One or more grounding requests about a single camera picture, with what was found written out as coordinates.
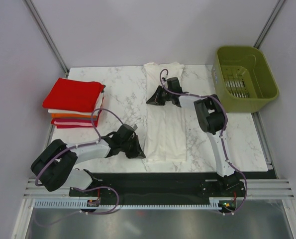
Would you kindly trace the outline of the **white t shirt robot print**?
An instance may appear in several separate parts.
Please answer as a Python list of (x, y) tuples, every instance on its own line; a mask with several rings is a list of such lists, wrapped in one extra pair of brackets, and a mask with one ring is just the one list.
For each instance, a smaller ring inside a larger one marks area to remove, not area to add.
[[(182, 78), (185, 66), (147, 63), (144, 65), (147, 98), (152, 97), (161, 85), (161, 70), (168, 69), (168, 77)], [(144, 153), (148, 162), (184, 162), (187, 160), (185, 110), (166, 102), (164, 106), (147, 106), (147, 131)]]

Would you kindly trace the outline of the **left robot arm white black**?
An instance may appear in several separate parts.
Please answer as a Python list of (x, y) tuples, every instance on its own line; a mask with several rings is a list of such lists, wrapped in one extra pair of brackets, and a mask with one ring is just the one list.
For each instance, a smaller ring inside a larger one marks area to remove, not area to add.
[(121, 152), (128, 159), (145, 158), (135, 131), (136, 128), (124, 123), (117, 131), (95, 141), (80, 144), (66, 144), (61, 139), (52, 141), (31, 165), (36, 176), (35, 186), (43, 186), (49, 192), (67, 186), (87, 196), (94, 195), (98, 190), (94, 175), (86, 169), (76, 169), (75, 165), (110, 158)]

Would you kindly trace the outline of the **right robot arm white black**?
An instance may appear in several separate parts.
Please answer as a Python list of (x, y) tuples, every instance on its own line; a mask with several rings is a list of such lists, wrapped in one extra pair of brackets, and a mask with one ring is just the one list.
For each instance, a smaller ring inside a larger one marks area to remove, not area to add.
[(227, 115), (217, 95), (199, 96), (183, 92), (177, 77), (161, 77), (160, 83), (146, 104), (164, 106), (166, 102), (172, 102), (177, 107), (195, 110), (198, 124), (210, 140), (217, 174), (223, 178), (233, 175), (236, 168), (229, 160), (225, 133)]

